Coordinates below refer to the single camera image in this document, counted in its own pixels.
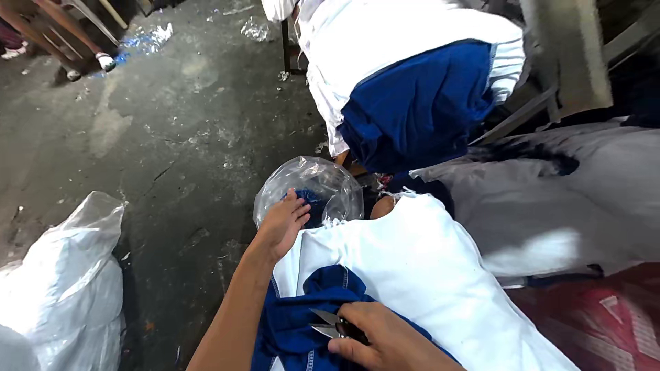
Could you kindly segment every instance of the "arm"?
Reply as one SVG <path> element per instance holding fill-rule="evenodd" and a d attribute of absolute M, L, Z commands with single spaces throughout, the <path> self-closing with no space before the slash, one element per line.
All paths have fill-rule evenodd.
<path fill-rule="evenodd" d="M 275 263 L 310 219 L 293 189 L 273 205 L 234 272 L 229 289 L 187 371 L 249 370 L 257 326 Z"/>

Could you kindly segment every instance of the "dark blue cloth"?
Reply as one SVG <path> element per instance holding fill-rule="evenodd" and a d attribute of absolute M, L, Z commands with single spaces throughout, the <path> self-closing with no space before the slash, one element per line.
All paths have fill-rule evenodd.
<path fill-rule="evenodd" d="M 358 84 L 337 127 L 370 172 L 398 173 L 467 152 L 491 111 L 490 44 L 451 44 L 389 66 Z"/>
<path fill-rule="evenodd" d="M 316 192 L 311 189 L 296 189 L 296 195 L 298 198 L 305 199 L 305 205 L 310 204 L 310 219 L 305 223 L 303 229 L 313 229 L 319 228 L 323 225 L 323 212 L 325 211 L 325 206 L 329 200 L 322 199 Z"/>
<path fill-rule="evenodd" d="M 330 265 L 312 273 L 305 280 L 303 289 L 303 296 L 279 298 L 277 283 L 271 279 L 251 369 L 267 371 L 279 356 L 286 371 L 363 370 L 363 367 L 328 352 L 330 338 L 309 326 L 309 323 L 323 323 L 311 308 L 337 313 L 344 303 L 375 301 L 364 294 L 366 286 L 362 280 L 342 265 Z M 401 315 L 399 317 L 431 340 L 426 330 Z M 439 349 L 453 359 L 444 349 Z"/>

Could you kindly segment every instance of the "red fabric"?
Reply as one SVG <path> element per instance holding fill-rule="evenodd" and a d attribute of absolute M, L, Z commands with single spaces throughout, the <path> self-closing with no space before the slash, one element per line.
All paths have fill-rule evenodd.
<path fill-rule="evenodd" d="M 0 23 L 0 44 L 2 44 L 7 49 L 20 49 L 23 47 L 23 39 L 11 30 L 7 28 L 4 24 Z"/>
<path fill-rule="evenodd" d="M 660 263 L 507 293 L 581 370 L 660 370 Z"/>

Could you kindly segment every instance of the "clear plastic bag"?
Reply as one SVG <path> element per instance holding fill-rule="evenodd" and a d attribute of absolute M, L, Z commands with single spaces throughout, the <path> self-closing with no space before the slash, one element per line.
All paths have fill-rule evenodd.
<path fill-rule="evenodd" d="M 311 195 L 316 205 L 325 205 L 319 212 L 319 223 L 364 217 L 362 187 L 346 169 L 319 157 L 299 156 L 275 170 L 255 197 L 252 219 L 257 228 L 261 226 L 268 209 L 280 201 L 289 188 L 294 188 L 299 195 Z M 306 228 L 318 226 L 305 225 Z"/>
<path fill-rule="evenodd" d="M 22 263 L 0 269 L 4 366 L 117 370 L 123 288 L 111 252 L 123 212 L 121 201 L 94 191 L 67 220 L 45 231 Z"/>

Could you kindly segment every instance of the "hand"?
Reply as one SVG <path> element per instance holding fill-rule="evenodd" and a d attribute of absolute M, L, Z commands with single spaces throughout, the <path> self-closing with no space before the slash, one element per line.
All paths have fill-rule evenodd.
<path fill-rule="evenodd" d="M 465 371 L 383 304 L 344 304 L 338 315 L 364 331 L 371 345 L 348 338 L 332 339 L 328 350 L 370 371 Z"/>
<path fill-rule="evenodd" d="M 305 199 L 297 197 L 294 189 L 289 188 L 286 197 L 268 210 L 254 238 L 275 263 L 291 250 L 298 231 L 310 219 L 311 206 L 303 206 Z"/>

